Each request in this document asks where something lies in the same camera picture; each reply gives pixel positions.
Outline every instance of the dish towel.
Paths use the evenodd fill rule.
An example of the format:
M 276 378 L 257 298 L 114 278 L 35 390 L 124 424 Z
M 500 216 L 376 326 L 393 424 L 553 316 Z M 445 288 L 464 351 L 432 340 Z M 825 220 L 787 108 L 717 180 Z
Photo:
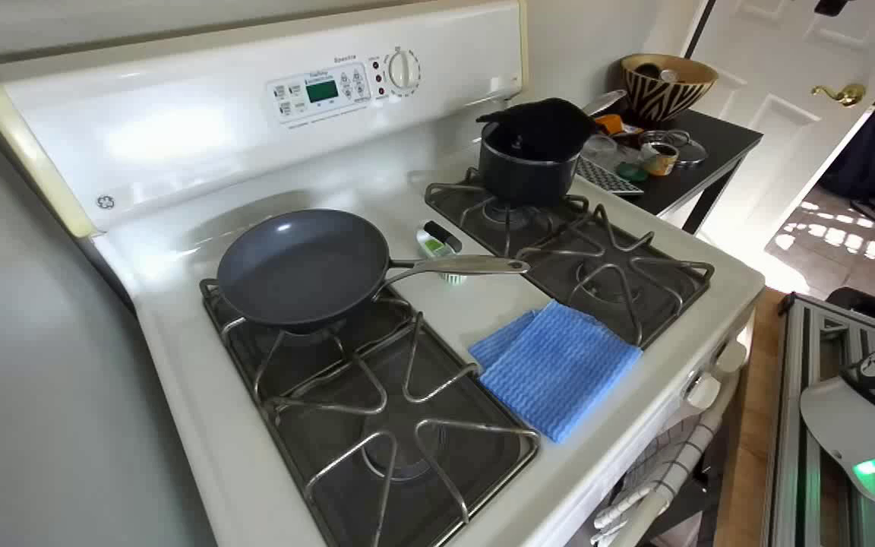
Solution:
M 470 345 L 479 383 L 553 445 L 599 407 L 641 351 L 563 303 L 524 313 Z

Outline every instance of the control panel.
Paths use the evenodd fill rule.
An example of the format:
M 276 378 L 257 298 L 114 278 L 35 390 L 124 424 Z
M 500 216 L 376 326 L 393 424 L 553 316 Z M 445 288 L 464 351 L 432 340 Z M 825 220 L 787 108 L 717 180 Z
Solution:
M 518 0 L 426 0 L 5 61 L 0 129 L 84 237 L 521 83 Z
M 355 113 L 369 101 L 410 98 L 418 91 L 418 83 L 422 65 L 416 52 L 398 45 L 388 56 L 273 79 L 266 98 L 276 106 L 276 121 L 296 129 L 340 113 Z

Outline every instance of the wall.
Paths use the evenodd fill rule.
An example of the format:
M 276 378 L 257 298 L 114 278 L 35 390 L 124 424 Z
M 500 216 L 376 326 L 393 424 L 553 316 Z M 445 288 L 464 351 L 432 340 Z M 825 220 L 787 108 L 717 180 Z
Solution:
M 682 52 L 703 0 L 529 0 L 534 98 L 589 103 L 628 52 Z
M 213 543 L 136 322 L 4 156 L 0 543 Z

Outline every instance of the gray frying pan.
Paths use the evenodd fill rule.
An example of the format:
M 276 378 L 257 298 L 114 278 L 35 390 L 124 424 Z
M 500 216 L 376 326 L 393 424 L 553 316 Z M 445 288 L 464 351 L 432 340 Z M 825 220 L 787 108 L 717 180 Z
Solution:
M 245 319 L 313 329 L 369 301 L 383 283 L 413 273 L 524 273 L 529 265 L 492 256 L 416 261 L 386 279 L 383 234 L 340 210 L 296 210 L 241 234 L 218 265 L 218 296 Z

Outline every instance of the oven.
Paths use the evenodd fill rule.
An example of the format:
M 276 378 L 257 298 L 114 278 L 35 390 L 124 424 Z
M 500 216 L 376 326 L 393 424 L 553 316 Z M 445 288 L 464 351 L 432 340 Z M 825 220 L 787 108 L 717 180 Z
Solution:
M 553 207 L 479 192 L 475 118 L 521 91 L 521 52 L 518 3 L 453 0 L 0 65 L 0 132 L 130 296 L 218 543 L 563 543 L 749 319 L 758 273 L 583 180 Z M 256 326 L 218 261 L 290 210 L 532 269 Z M 563 445 L 470 356 L 550 301 L 641 353 Z

